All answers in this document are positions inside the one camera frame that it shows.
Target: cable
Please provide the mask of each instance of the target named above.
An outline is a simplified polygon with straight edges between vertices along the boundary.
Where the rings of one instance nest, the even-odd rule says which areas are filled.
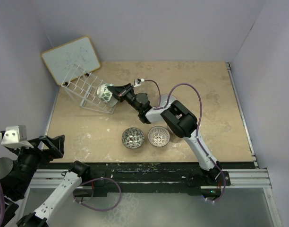
[[[3,224],[5,215],[5,201],[4,201],[4,193],[0,182],[0,227]]]
[[[200,145],[200,147],[201,147],[202,150],[204,151],[204,153],[209,157],[209,154],[207,153],[207,151],[206,151],[205,148],[203,147],[203,145],[202,145],[202,143],[200,142],[199,137],[198,137],[199,126],[200,126],[201,119],[202,119],[202,100],[201,100],[201,97],[200,97],[200,94],[199,94],[198,90],[197,90],[193,85],[190,85],[190,84],[188,84],[188,83],[180,83],[180,84],[175,85],[175,86],[172,88],[172,90],[170,91],[170,93],[169,93],[169,96],[168,96],[168,100],[167,100],[166,105],[163,106],[163,107],[155,108],[154,110],[160,110],[160,109],[166,108],[167,105],[169,104],[170,96],[171,96],[172,92],[175,90],[175,88],[177,88],[177,87],[179,87],[179,86],[181,86],[181,85],[187,85],[187,86],[191,87],[191,88],[196,92],[196,94],[197,94],[197,96],[198,96],[199,105],[200,105],[200,115],[199,115],[198,125],[197,125],[197,129],[196,129],[196,139],[197,139],[197,141],[198,141],[198,144]],[[216,166],[216,168],[220,171],[220,174],[221,174],[221,176],[222,176],[222,178],[223,178],[223,190],[222,190],[222,193],[221,193],[221,195],[220,195],[218,198],[216,198],[215,200],[212,201],[212,202],[217,202],[217,201],[218,201],[219,199],[221,199],[221,197],[224,195],[225,187],[226,187],[226,180],[225,180],[225,175],[224,175],[222,169],[220,169],[220,167],[217,165],[217,163],[216,163],[211,157],[209,157],[209,159],[210,159],[211,162]]]
[[[92,209],[92,210],[95,210],[95,211],[109,211],[109,210],[112,210],[112,209],[114,209],[115,207],[118,206],[118,204],[119,204],[120,201],[121,201],[121,197],[122,197],[122,193],[121,193],[120,186],[118,185],[118,183],[117,183],[116,181],[114,181],[114,180],[111,179],[111,178],[101,177],[101,178],[96,178],[96,179],[87,181],[87,182],[85,182],[85,183],[82,183],[80,186],[83,186],[83,185],[88,184],[88,183],[92,183],[92,182],[94,182],[94,181],[99,181],[99,180],[112,181],[112,182],[115,183],[115,185],[118,187],[118,190],[119,190],[119,199],[118,199],[118,201],[115,203],[114,206],[112,206],[112,207],[110,207],[110,208],[107,208],[107,209],[98,209],[98,208],[90,207],[89,205],[84,204],[84,203],[82,203],[81,201],[78,201],[78,200],[76,199],[76,197],[75,197],[74,194],[72,194],[72,195],[73,195],[73,199],[75,200],[75,202],[83,205],[84,207],[87,207],[87,208]]]
[[[156,84],[157,89],[158,89],[158,93],[159,93],[159,104],[158,104],[158,106],[155,106],[155,107],[159,107],[160,104],[161,104],[161,96],[162,96],[162,94],[161,94],[161,92],[160,92],[160,89],[159,89],[158,84],[156,83],[156,81],[154,81],[154,80],[152,80],[152,79],[145,79],[144,81],[149,81],[149,82],[153,82],[154,84]]]

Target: white wall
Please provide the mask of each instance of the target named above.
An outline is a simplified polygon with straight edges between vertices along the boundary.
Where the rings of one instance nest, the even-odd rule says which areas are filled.
[[[103,61],[232,61],[265,0],[31,0],[54,46],[89,35]]]
[[[57,86],[40,54],[51,45],[28,0],[0,0],[0,130],[25,124],[45,132]],[[0,157],[15,158],[0,145]]]
[[[270,0],[232,63],[260,167],[289,227],[289,0]]]

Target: table surface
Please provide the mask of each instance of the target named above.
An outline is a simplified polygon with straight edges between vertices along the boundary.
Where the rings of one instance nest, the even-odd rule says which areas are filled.
[[[108,83],[121,86],[136,78],[155,80],[161,94],[173,86],[187,82],[195,86],[203,102],[200,132],[213,155],[222,162],[252,161],[246,131],[227,72],[225,62],[102,62],[93,72]],[[145,82],[135,92],[146,92],[152,105],[157,105],[155,84]],[[173,95],[199,118],[199,102],[195,92],[178,87]],[[196,162],[186,142],[171,134],[170,142],[162,148],[151,145],[147,134],[153,126],[164,122],[143,124],[138,113],[126,102],[118,103],[113,114],[86,110],[77,105],[60,88],[48,135],[66,136],[65,155],[54,162]],[[144,144],[135,150],[121,143],[123,131],[138,127],[145,134]]]
[[[31,188],[23,214],[33,212],[53,190]],[[108,193],[107,197],[84,200],[91,207],[106,209],[118,198],[118,193]],[[95,223],[99,227],[274,226],[262,188],[228,188],[225,197],[215,206],[204,202],[199,196],[159,192],[123,193],[119,205],[108,212],[86,209],[77,202],[72,202],[71,196],[63,201],[61,209],[50,219],[49,227],[87,227],[89,223]]]

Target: patterned cup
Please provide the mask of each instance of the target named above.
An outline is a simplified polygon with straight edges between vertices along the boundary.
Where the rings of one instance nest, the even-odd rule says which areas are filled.
[[[118,100],[112,96],[112,92],[107,89],[107,86],[113,86],[113,84],[100,85],[97,88],[97,95],[100,100],[106,103],[109,107],[113,107],[118,102]]]

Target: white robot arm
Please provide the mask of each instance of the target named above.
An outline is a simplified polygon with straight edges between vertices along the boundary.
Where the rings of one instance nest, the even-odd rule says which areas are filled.
[[[161,122],[164,121],[162,118],[162,112],[164,112],[166,109],[168,109],[171,106],[171,103],[168,104],[168,106],[164,109],[154,109],[152,108],[147,112],[145,115],[150,123],[154,122]],[[187,144],[190,146],[191,150],[195,154],[195,156],[198,159],[200,167],[205,170],[209,171],[215,167],[215,164],[211,161],[211,158],[216,163],[217,159],[211,154],[210,150],[208,149],[207,145],[205,144],[204,140],[201,137],[201,134],[198,133],[198,138],[196,137],[196,130],[193,131],[190,135],[190,137],[184,136],[183,139]],[[209,156],[206,155],[206,153],[203,151],[203,149],[200,147],[198,140],[200,140],[201,144],[203,145],[205,151],[209,154]]]
[[[166,107],[154,108],[150,105],[146,93],[134,93],[134,87],[143,82],[141,79],[135,80],[135,85],[127,84],[120,87],[108,86],[120,102],[127,101],[138,111],[138,117],[143,123],[153,123],[165,121],[173,133],[183,138],[199,161],[203,174],[211,179],[217,179],[222,169],[220,163],[211,154],[199,132],[197,132],[197,118],[178,100],[168,103]]]
[[[76,165],[86,166],[83,163],[75,162]],[[82,183],[82,176],[76,172],[67,172],[63,182],[53,191],[53,193],[41,204],[33,213],[22,217],[18,222],[18,227],[48,227],[54,218],[55,213],[62,207],[63,203],[72,192]]]
[[[7,127],[4,136],[0,132],[0,142],[1,145],[12,149],[21,147],[33,148],[33,145],[27,141],[26,127],[24,125]]]

